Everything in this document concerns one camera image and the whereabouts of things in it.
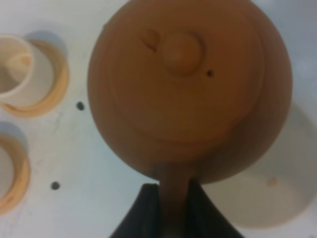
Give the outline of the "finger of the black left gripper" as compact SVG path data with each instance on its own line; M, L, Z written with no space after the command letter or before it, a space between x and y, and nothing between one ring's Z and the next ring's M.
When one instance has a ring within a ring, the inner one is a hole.
M164 216L160 186L142 185L132 207L112 233L112 238L163 238Z
M243 238L194 180L189 182L184 237Z

